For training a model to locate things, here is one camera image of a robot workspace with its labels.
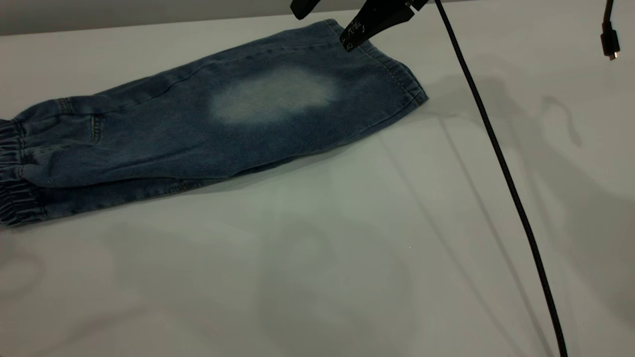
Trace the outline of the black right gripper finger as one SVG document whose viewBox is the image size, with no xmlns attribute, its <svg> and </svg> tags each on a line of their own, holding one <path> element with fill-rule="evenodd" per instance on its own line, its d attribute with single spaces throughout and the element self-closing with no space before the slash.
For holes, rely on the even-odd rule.
<svg viewBox="0 0 635 357">
<path fill-rule="evenodd" d="M 290 9 L 296 19 L 302 20 L 313 12 L 319 2 L 320 0 L 293 0 Z"/>
<path fill-rule="evenodd" d="M 426 0 L 368 0 L 345 27 L 340 43 L 347 52 L 384 30 L 409 22 Z"/>
</svg>

